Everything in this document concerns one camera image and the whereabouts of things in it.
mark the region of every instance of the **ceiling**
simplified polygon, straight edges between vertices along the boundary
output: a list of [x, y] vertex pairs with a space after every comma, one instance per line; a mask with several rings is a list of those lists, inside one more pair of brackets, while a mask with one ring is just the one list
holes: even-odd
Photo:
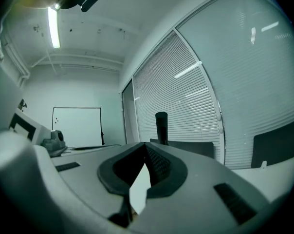
[[60, 10], [59, 49], [52, 47], [47, 9], [16, 5], [4, 23], [2, 42], [15, 49], [27, 68], [48, 64], [48, 52], [54, 64], [118, 72], [129, 49], [137, 42], [144, 23], [167, 1], [99, 0], [87, 13], [82, 13], [79, 6]]

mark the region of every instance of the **black handle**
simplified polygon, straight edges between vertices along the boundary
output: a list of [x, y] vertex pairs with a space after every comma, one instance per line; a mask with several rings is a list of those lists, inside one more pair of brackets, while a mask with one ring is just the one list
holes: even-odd
[[168, 142], [167, 142], [167, 113], [166, 112], [156, 113], [156, 124], [157, 124], [158, 143], [168, 146]]

